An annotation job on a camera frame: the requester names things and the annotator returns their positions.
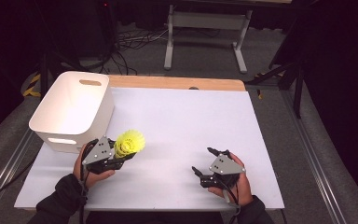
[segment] black sleeve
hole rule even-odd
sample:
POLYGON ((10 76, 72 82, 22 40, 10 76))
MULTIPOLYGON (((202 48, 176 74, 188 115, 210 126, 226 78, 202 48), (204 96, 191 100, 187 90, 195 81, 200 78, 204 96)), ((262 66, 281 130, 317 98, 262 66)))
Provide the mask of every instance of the black sleeve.
POLYGON ((36 214, 30 224, 68 223, 86 198, 81 196, 82 187, 72 174, 66 175, 57 183, 54 193, 36 205, 36 214))
POLYGON ((237 216, 238 224, 271 224, 274 223, 266 212, 266 206, 257 196, 253 196, 254 200, 241 207, 241 211, 237 216))

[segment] person's hand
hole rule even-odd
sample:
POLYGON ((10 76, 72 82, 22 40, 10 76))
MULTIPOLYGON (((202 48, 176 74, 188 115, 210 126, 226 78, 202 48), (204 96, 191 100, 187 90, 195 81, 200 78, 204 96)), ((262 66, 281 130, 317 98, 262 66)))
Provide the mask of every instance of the person's hand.
MULTIPOLYGON (((80 169, 83 169, 82 164, 81 164, 81 155, 83 154, 83 150, 85 149, 85 147, 86 147, 86 144, 81 148, 81 151, 79 153, 79 156, 77 157, 77 160, 76 160, 75 166, 74 166, 74 175, 76 176, 76 178, 78 180, 80 180, 80 169)), ((91 172, 85 170, 84 178, 86 178, 86 176, 89 175, 87 177, 86 187, 89 189, 92 186, 94 186, 98 181, 105 180, 106 178, 113 175, 114 173, 115 173, 114 170, 108 170, 108 171, 105 171, 103 173, 96 175, 94 173, 91 173, 91 172)))
MULTIPOLYGON (((230 153, 230 156, 232 160, 234 160, 237 164, 244 167, 243 162, 236 155, 230 153)), ((224 197, 223 190, 220 188, 209 187, 208 191, 222 198, 224 197)), ((251 186, 249 185, 249 180, 248 177, 246 177, 245 173, 240 173, 240 178, 238 179, 237 185, 234 186, 231 189, 231 191, 234 193, 235 197, 239 200, 238 203, 240 206, 245 206, 246 204, 251 203, 253 201, 251 186)), ((228 196, 231 202, 235 203, 231 195, 228 194, 228 196)))

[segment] white plastic basket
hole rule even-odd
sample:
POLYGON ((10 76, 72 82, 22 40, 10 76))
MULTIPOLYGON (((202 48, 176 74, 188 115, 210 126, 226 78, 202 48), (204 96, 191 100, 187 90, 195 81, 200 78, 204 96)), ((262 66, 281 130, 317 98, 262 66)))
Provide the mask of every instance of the white plastic basket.
POLYGON ((51 148, 78 153, 105 135, 114 109, 106 75, 65 72, 58 76, 29 126, 51 148))

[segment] table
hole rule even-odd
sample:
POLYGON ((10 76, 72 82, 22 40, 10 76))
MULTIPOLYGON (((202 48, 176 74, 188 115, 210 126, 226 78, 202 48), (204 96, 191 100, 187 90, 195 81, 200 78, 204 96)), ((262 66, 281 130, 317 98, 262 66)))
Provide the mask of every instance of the table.
MULTIPOLYGON (((208 174, 215 156, 207 147, 230 149, 238 155, 246 165, 253 193, 268 209, 284 208, 249 94, 241 81, 110 76, 110 85, 115 110, 106 135, 116 139, 133 128, 144 134, 146 146, 114 176, 90 190, 86 209, 233 209, 203 189, 191 170, 195 166, 208 174), (183 90, 190 87, 201 90, 183 90)), ((44 144, 15 207, 34 209, 62 176, 72 172, 76 158, 77 154, 54 151, 44 144)))

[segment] basket handle cutout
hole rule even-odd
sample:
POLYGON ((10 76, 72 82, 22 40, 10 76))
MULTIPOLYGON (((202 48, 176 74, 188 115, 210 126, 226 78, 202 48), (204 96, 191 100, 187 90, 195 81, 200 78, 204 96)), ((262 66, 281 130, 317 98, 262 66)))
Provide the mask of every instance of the basket handle cutout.
POLYGON ((62 143, 62 144, 70 144, 76 145, 76 141, 70 139, 62 139, 62 138, 48 138, 48 140, 52 143, 62 143))
POLYGON ((89 86, 102 86, 103 84, 99 81, 80 79, 79 82, 83 85, 89 86))

